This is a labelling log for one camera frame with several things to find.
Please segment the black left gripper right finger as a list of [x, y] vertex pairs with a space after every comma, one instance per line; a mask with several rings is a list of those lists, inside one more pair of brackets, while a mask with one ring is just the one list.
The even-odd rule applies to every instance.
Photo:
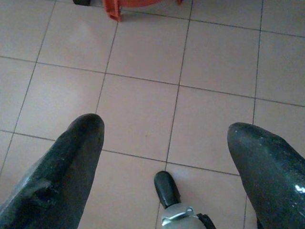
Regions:
[[282, 137], [234, 123], [227, 143], [260, 229], [305, 227], [305, 160]]

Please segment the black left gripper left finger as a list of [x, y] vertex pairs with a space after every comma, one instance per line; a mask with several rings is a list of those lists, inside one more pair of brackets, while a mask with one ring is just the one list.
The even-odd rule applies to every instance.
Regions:
[[102, 152], [97, 114], [77, 117], [16, 184], [0, 208], [3, 229], [76, 229]]

